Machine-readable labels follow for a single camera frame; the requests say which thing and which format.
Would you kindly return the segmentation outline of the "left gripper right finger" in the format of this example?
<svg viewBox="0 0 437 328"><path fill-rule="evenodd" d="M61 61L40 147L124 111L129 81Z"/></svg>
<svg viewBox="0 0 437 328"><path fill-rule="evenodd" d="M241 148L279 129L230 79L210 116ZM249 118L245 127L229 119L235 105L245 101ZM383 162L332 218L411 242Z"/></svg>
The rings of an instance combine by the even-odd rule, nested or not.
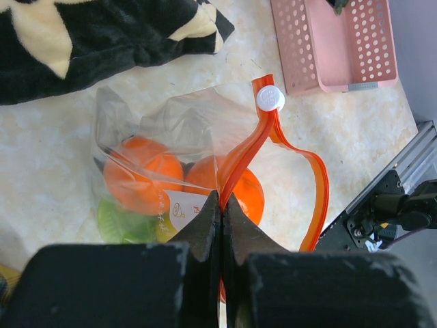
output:
<svg viewBox="0 0 437 328"><path fill-rule="evenodd" d="M228 327L254 327L256 314L250 259L256 254L288 254L243 212L232 195L223 212L223 288Z"/></svg>

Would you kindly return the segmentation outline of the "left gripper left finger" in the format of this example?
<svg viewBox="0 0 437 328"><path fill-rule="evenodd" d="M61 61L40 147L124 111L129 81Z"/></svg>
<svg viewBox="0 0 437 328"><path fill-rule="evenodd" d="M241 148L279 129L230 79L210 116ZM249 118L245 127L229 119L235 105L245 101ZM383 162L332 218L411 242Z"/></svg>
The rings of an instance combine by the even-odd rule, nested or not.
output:
<svg viewBox="0 0 437 328"><path fill-rule="evenodd" d="M183 283L176 297L179 327L218 327L221 211L212 191L199 214L171 240L186 248Z"/></svg>

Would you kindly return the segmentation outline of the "orange tangerine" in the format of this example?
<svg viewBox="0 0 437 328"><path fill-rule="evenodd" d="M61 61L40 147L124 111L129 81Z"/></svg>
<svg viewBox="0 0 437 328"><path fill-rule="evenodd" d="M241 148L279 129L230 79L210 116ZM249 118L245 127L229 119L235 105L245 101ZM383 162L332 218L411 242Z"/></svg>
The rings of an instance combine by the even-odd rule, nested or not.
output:
<svg viewBox="0 0 437 328"><path fill-rule="evenodd" d="M169 211L167 191L181 191L184 171L178 158L161 143L134 136L107 159L103 178L112 196L128 210L147 216Z"/></svg>
<svg viewBox="0 0 437 328"><path fill-rule="evenodd" d="M188 186L184 192L209 196L210 192L218 189L216 173L223 165L224 156L207 156L197 161L185 176ZM246 168L233 190L244 214L255 224L259 225L264 212L264 191L255 174Z"/></svg>

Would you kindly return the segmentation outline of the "clear zip top bag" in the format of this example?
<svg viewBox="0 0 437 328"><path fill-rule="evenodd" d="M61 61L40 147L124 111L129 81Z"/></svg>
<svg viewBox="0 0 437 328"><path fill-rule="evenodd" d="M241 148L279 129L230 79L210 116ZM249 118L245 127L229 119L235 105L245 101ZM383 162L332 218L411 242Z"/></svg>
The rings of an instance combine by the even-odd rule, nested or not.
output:
<svg viewBox="0 0 437 328"><path fill-rule="evenodd" d="M112 89L100 88L91 150L96 165L92 189L98 204L102 198L113 198L128 210L107 189L103 170L118 145L142 136L166 146L184 171L182 190L166 192L169 211L151 216L158 222L168 217L179 232L193 220L208 196L184 192L185 176L202 158L224 156L216 173L218 189L213 190L220 206L226 206L248 168L264 191L259 228L288 250L313 251L328 213L329 177L317 154L293 146L285 136L280 120L284 106L285 95L270 74L249 83L171 97L140 120Z"/></svg>

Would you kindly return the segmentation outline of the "green leaf fruit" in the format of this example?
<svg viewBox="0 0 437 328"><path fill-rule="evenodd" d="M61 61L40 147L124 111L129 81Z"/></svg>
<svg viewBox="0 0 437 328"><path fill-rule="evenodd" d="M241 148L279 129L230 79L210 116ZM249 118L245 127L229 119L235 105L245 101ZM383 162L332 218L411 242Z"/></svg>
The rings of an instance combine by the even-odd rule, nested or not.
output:
<svg viewBox="0 0 437 328"><path fill-rule="evenodd" d="M103 241L113 244L155 243L158 217L134 213L117 206L113 198L102 198L97 212Z"/></svg>

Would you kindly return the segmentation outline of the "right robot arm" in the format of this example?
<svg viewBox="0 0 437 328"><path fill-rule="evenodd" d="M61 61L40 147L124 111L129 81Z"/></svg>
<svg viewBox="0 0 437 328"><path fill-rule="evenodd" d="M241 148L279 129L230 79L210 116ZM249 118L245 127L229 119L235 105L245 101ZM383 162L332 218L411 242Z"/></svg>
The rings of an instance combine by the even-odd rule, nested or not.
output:
<svg viewBox="0 0 437 328"><path fill-rule="evenodd" d="M436 229L436 179L422 182L412 194L380 193L371 198L375 222L405 231Z"/></svg>

